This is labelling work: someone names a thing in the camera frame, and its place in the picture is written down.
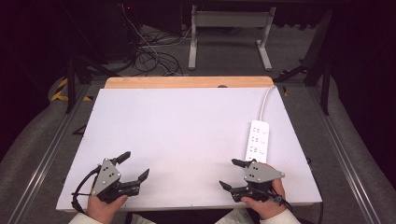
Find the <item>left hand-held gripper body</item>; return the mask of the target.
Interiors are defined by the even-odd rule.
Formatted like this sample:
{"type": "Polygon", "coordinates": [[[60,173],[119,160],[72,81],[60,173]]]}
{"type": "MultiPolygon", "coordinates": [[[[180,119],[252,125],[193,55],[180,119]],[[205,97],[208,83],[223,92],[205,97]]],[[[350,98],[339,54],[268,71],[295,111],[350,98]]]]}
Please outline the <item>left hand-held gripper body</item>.
{"type": "Polygon", "coordinates": [[[91,195],[98,197],[102,202],[112,203],[122,195],[128,197],[139,193],[139,181],[121,183],[121,173],[116,165],[124,159],[104,159],[98,176],[94,179],[91,195]]]}

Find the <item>grey metal table frame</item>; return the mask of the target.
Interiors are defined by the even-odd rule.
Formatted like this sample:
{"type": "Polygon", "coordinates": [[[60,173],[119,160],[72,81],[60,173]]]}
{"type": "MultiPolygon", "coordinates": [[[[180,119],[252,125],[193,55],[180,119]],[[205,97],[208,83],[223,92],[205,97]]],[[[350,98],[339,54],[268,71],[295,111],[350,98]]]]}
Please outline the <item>grey metal table frame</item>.
{"type": "Polygon", "coordinates": [[[262,58],[262,64],[266,71],[272,71],[266,42],[271,30],[272,22],[276,14],[276,8],[270,7],[264,12],[238,12],[238,11],[205,11],[198,10],[197,5],[191,7],[191,43],[188,68],[196,68],[197,58],[197,31],[198,27],[241,27],[262,28],[262,38],[256,41],[256,46],[262,58]]]}

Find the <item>aluminium floor rail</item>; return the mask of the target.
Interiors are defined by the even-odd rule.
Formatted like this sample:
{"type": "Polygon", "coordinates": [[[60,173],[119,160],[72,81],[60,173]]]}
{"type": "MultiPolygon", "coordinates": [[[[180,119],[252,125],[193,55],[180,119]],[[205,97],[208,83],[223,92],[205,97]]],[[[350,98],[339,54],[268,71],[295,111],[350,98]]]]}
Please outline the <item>aluminium floor rail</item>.
{"type": "Polygon", "coordinates": [[[351,188],[351,191],[358,203],[358,206],[364,216],[367,224],[382,224],[375,208],[367,194],[365,187],[363,186],[359,175],[356,172],[350,158],[347,155],[346,149],[335,130],[332,121],[328,115],[324,113],[324,110],[320,104],[320,97],[317,91],[308,87],[307,91],[310,98],[313,100],[319,116],[321,117],[328,135],[330,136],[330,141],[332,143],[332,149],[335,153],[337,160],[340,163],[341,169],[346,177],[346,181],[351,188]]]}
{"type": "Polygon", "coordinates": [[[18,204],[16,205],[12,215],[7,221],[7,224],[21,224],[24,217],[26,216],[27,211],[29,210],[31,204],[35,196],[37,195],[49,169],[52,165],[60,146],[64,140],[65,133],[69,128],[69,125],[74,118],[76,111],[82,102],[85,94],[89,90],[90,86],[88,84],[82,84],[77,91],[76,102],[74,105],[68,109],[67,113],[64,114],[62,122],[58,129],[55,132],[55,135],[51,139],[51,142],[46,149],[46,152],[41,159],[38,166],[35,168],[33,175],[25,188],[24,193],[22,194],[18,204]]]}

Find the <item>black equipment cabinet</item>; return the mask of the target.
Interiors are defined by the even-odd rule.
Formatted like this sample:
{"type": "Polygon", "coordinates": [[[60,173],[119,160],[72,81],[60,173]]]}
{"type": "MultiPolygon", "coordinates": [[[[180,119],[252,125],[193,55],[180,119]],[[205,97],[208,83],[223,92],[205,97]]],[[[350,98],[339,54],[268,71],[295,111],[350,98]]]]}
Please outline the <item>black equipment cabinet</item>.
{"type": "Polygon", "coordinates": [[[106,2],[62,3],[74,28],[78,49],[99,63],[134,60],[137,37],[120,5],[106,2]]]}

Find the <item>person's right hand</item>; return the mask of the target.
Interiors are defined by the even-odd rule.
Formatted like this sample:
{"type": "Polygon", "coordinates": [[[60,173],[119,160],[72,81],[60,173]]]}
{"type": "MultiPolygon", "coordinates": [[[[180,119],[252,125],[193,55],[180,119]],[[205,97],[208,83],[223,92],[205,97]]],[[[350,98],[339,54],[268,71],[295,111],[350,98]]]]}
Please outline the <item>person's right hand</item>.
{"type": "MultiPolygon", "coordinates": [[[[275,179],[272,181],[273,192],[275,195],[281,196],[283,199],[286,198],[285,190],[282,185],[281,179],[275,179]]],[[[273,200],[267,200],[266,202],[258,202],[249,197],[242,197],[241,201],[256,211],[260,217],[264,220],[275,217],[287,210],[284,204],[274,202],[273,200]]]]}

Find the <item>yellow black hazard tape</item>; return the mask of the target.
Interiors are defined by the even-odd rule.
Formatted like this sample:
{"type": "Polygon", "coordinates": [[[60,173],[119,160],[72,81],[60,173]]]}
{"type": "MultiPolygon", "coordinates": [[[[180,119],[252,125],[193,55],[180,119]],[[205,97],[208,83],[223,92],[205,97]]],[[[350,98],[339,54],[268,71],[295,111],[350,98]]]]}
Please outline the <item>yellow black hazard tape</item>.
{"type": "MultiPolygon", "coordinates": [[[[67,81],[68,81],[67,77],[64,77],[62,79],[62,81],[59,83],[55,93],[52,95],[52,97],[50,99],[51,101],[57,101],[57,100],[68,101],[68,96],[62,94],[62,92],[67,84],[67,81]]],[[[94,99],[93,96],[84,96],[83,101],[91,102],[91,101],[93,101],[93,99],[94,99]]]]}

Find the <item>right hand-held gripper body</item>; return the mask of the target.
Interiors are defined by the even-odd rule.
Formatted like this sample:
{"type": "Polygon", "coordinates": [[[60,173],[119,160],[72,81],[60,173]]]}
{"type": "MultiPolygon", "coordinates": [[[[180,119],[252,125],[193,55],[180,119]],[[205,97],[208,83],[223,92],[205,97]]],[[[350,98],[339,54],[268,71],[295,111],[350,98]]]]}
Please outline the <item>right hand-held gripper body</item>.
{"type": "Polygon", "coordinates": [[[238,203],[242,197],[249,197],[255,201],[266,202],[269,199],[278,203],[283,203],[284,199],[273,192],[272,181],[281,179],[284,173],[272,168],[264,163],[252,161],[248,168],[245,168],[244,179],[247,182],[245,187],[239,187],[240,191],[232,195],[233,200],[238,203]]]}

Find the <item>white power strip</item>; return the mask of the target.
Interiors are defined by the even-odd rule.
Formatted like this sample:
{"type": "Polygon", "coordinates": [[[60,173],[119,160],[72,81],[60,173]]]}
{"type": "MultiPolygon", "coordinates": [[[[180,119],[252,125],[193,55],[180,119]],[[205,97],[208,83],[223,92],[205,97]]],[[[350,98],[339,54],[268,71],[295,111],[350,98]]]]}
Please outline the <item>white power strip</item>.
{"type": "Polygon", "coordinates": [[[256,160],[267,163],[269,145],[269,124],[261,120],[253,120],[247,138],[246,161],[256,160]]]}

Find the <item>black metal stand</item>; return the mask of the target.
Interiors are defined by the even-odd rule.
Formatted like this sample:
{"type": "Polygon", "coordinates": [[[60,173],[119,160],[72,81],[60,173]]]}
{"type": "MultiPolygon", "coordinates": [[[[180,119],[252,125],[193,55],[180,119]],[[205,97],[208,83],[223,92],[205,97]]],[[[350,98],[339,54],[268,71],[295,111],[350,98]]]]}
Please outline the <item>black metal stand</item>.
{"type": "Polygon", "coordinates": [[[279,77],[274,79],[274,82],[280,83],[303,71],[306,72],[304,84],[307,87],[314,87],[321,79],[320,107],[326,116],[329,115],[328,98],[331,69],[329,59],[323,47],[327,40],[328,29],[332,21],[332,13],[332,9],[327,9],[324,13],[301,64],[290,71],[283,71],[279,77]]]}
{"type": "Polygon", "coordinates": [[[76,79],[78,79],[79,82],[84,85],[88,85],[92,81],[92,71],[90,70],[90,67],[95,69],[100,75],[107,77],[117,76],[115,72],[110,71],[109,69],[85,56],[76,55],[71,57],[66,66],[68,97],[66,109],[67,114],[72,111],[73,107],[77,103],[76,79]]]}

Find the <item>person's left hand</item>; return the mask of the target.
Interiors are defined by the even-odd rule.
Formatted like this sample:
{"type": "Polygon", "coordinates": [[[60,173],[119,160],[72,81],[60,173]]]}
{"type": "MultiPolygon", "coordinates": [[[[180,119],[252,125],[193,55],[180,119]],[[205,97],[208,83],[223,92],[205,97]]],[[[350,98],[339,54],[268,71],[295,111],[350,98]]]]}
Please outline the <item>person's left hand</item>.
{"type": "Polygon", "coordinates": [[[115,214],[128,200],[126,195],[120,196],[112,203],[102,202],[96,196],[90,196],[88,200],[87,215],[102,224],[110,224],[115,214]]]}

